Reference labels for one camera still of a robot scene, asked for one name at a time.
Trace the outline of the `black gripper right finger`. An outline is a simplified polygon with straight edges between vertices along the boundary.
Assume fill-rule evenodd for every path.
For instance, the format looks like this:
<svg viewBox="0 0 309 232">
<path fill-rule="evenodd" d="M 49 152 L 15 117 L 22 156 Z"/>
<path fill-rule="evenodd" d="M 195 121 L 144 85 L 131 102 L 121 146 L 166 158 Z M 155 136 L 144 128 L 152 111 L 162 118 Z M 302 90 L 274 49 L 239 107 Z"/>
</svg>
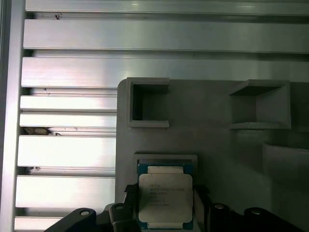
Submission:
<svg viewBox="0 0 309 232">
<path fill-rule="evenodd" d="M 223 203 L 213 203 L 205 185 L 193 187 L 193 212 L 202 232 L 300 232 L 300 228 L 259 207 L 243 214 Z"/>
</svg>

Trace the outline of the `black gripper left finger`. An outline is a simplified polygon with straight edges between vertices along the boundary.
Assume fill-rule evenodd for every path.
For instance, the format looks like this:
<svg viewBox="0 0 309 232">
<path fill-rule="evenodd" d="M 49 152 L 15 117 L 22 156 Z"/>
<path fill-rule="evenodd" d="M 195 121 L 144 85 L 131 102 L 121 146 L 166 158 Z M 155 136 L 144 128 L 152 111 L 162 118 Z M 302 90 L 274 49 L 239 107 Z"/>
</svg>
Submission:
<svg viewBox="0 0 309 232">
<path fill-rule="evenodd" d="M 128 185 L 122 203 L 112 203 L 97 214 L 78 208 L 46 229 L 47 232 L 140 232 L 137 221 L 138 185 Z"/>
</svg>

